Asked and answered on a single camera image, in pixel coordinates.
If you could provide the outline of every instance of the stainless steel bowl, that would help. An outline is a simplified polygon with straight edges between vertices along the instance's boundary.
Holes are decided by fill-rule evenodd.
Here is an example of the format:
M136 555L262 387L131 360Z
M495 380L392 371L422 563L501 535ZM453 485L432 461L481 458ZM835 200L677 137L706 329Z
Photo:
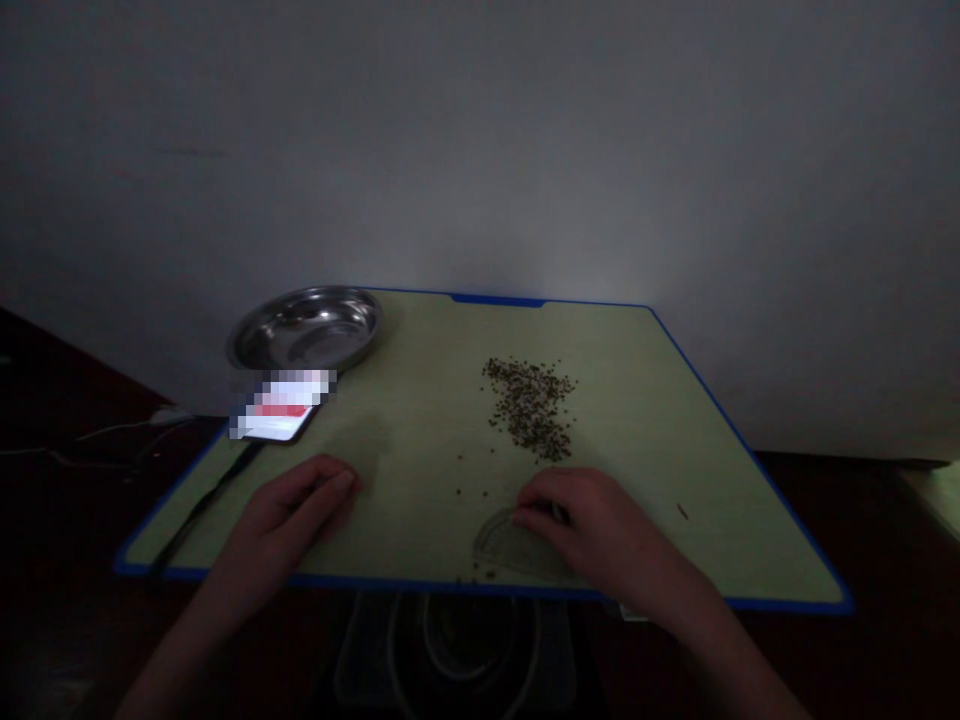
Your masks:
M382 315L366 290L304 288L243 318L227 342L227 357L250 370L343 371L370 351Z

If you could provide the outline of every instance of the finger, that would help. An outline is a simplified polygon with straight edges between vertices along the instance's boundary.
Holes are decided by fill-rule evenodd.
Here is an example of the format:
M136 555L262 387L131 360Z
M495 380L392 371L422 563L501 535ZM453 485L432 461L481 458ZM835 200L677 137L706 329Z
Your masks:
M340 507L334 510L330 519L321 526L320 535L317 536L317 542L326 542L346 527L346 524L350 522L350 514L353 512L353 506L357 503L358 492L359 490L356 487L356 483L354 483L353 490L347 499L340 503Z
M513 513L512 519L515 524L539 535L553 545L570 565L574 564L577 554L577 536L573 530L561 525L545 512L530 508L518 508Z
M552 501L573 510L579 495L580 479L573 474L541 470L517 495L518 507L529 507L543 500Z
M331 478L341 472L356 471L347 463L332 455L314 455L307 458L263 486L267 499L282 505L296 506L313 492L317 480Z
M324 521L347 499L355 476L349 471L338 473L313 492L276 532L291 552L303 553L313 544Z

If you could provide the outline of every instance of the pile of seeds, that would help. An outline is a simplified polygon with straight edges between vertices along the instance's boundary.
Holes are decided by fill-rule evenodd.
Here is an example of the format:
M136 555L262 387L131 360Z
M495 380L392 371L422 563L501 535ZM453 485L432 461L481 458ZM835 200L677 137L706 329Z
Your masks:
M490 378L493 391L500 396L490 427L505 424L514 445L551 462L570 456L570 436L564 432L570 424L561 422L557 406L574 389L566 375L554 375L555 368L556 363L537 366L513 358L490 358L483 366L483 375Z

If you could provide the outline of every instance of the cutting board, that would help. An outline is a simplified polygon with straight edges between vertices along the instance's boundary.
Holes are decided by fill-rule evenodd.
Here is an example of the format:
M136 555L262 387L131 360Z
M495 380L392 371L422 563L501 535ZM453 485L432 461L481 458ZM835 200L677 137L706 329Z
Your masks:
M849 611L842 583L652 310L374 294L384 311L376 350L296 445L267 447L233 483L171 574L202 577L253 491L326 452L350 462L366 490L349 526L304 559L299 582L596 596L579 579L474 567L477 531L543 467L488 422L496 395L483 365L513 356L557 363L579 381L563 404L572 452L563 464L616 478L733 604ZM145 572L242 449L218 438L121 550L117 569Z

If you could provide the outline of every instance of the person's right hand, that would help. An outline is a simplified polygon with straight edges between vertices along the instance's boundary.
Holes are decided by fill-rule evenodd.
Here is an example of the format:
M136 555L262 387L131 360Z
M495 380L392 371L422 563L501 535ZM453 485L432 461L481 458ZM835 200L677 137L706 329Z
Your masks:
M569 526L539 509L545 501L566 508ZM547 540L600 592L667 629L698 604L719 599L706 576L599 470L537 473L520 491L513 521Z

